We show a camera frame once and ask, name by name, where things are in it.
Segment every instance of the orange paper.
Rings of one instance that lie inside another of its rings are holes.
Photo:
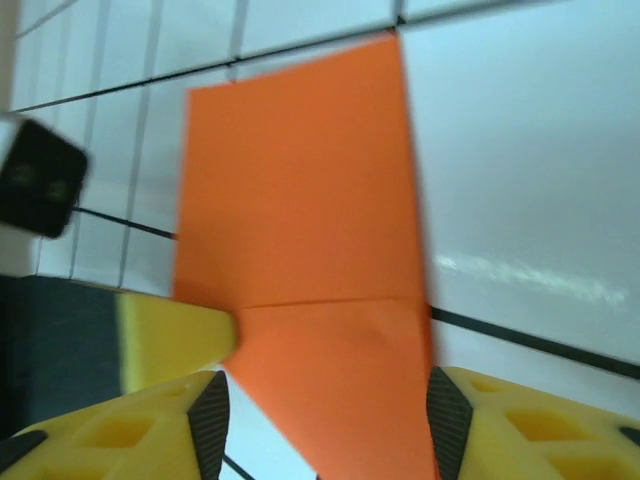
[[[320,475],[434,478],[398,40],[192,92],[180,212],[175,297],[236,314],[227,367]]]

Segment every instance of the yellow plastic part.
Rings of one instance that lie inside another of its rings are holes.
[[[48,438],[2,480],[199,480],[187,410],[213,372],[35,424]]]
[[[444,368],[473,406],[458,480],[637,480],[637,420],[460,368]]]
[[[117,301],[123,393],[209,368],[236,347],[226,312],[137,293]]]

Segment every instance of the white tiled wall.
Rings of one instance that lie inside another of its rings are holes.
[[[408,25],[400,35],[434,304],[638,364],[640,3],[514,1],[520,5],[412,24],[492,3],[404,4]],[[58,240],[14,235],[11,251],[22,250],[26,260],[3,257],[0,267],[15,273],[31,265],[41,274],[161,295],[170,290],[173,241],[153,229],[176,225],[186,89],[355,45],[367,37],[262,56],[383,29],[395,21],[396,6],[260,0],[245,12],[244,0],[22,4],[19,29],[30,33],[17,40],[12,108],[114,89],[31,114],[93,156],[81,207],[121,222],[83,213]],[[58,6],[65,8],[41,21]],[[246,13],[244,28],[235,28],[236,13]],[[256,54],[231,71],[120,89]],[[147,231],[123,225],[127,220]],[[445,364],[640,418],[635,381],[458,327],[436,322],[436,332]],[[311,480],[312,469],[231,385],[236,413],[227,453],[259,480]],[[275,467],[271,456],[281,457]],[[221,478],[237,477],[225,467]]]

